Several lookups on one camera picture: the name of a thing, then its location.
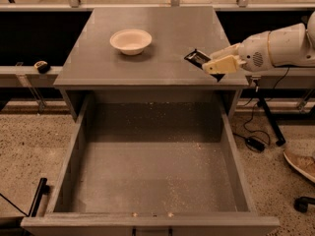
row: speckled floor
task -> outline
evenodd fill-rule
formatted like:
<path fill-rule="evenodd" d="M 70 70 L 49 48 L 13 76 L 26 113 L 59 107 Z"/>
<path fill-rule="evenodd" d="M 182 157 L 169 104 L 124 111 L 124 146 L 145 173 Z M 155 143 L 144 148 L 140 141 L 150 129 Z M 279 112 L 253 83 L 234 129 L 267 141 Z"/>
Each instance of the speckled floor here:
<path fill-rule="evenodd" d="M 242 125 L 249 118 L 250 113 L 237 112 L 231 121 L 233 132 L 250 136 Z M 40 177 L 47 177 L 52 186 L 57 180 L 73 127 L 69 114 L 37 115 L 35 108 L 29 114 L 6 109 L 0 112 L 0 190 L 23 211 L 29 211 Z M 276 146 L 277 138 L 264 114 L 256 113 L 247 127 L 262 129 L 271 136 L 271 145 L 262 153 L 235 138 L 259 214 L 280 219 L 281 227 L 269 235 L 315 235 L 315 207 L 299 213 L 292 205 L 297 197 L 315 197 L 315 186 L 289 167 L 283 156 L 285 148 L 311 155 L 315 150 L 314 126 L 281 124 L 285 147 Z M 255 135 L 266 139 L 262 134 Z M 1 215 L 20 214 L 0 199 Z"/>

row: tabletop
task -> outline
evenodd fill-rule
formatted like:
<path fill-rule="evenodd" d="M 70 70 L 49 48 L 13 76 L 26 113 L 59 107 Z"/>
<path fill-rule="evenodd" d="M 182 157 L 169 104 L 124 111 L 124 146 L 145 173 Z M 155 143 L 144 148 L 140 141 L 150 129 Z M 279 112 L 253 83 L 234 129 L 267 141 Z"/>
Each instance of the tabletop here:
<path fill-rule="evenodd" d="M 120 30 L 147 31 L 152 43 L 142 54 L 127 56 L 109 40 Z M 184 60 L 195 48 L 210 54 L 229 46 L 215 10 L 205 7 L 95 8 L 54 85 L 247 86 L 242 70 L 215 78 Z"/>

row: drawer handle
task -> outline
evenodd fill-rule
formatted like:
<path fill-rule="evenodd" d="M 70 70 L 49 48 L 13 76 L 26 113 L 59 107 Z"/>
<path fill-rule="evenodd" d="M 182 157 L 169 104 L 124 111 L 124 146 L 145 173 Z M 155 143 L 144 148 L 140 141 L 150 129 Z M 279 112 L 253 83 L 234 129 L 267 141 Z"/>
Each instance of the drawer handle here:
<path fill-rule="evenodd" d="M 137 229 L 136 228 L 132 229 L 132 236 L 137 236 Z M 168 236 L 173 236 L 173 229 L 171 229 L 171 228 L 168 229 Z"/>

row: white bowl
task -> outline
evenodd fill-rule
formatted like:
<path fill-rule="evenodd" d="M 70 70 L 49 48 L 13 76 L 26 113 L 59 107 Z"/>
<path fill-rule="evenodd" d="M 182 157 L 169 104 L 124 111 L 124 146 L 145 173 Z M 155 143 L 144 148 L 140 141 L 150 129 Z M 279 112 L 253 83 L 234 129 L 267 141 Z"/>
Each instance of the white bowl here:
<path fill-rule="evenodd" d="M 115 33 L 109 40 L 112 47 L 126 55 L 142 53 L 152 41 L 152 37 L 141 29 L 125 29 Z"/>

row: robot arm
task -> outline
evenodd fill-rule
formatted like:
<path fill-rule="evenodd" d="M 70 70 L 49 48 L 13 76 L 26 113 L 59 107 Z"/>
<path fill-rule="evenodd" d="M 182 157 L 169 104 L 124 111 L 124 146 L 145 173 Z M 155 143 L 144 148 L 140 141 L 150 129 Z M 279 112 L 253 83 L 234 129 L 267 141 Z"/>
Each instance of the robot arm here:
<path fill-rule="evenodd" d="M 315 13 L 304 24 L 251 35 L 243 42 L 210 55 L 202 68 L 208 74 L 233 73 L 240 67 L 251 72 L 278 66 L 315 67 Z"/>

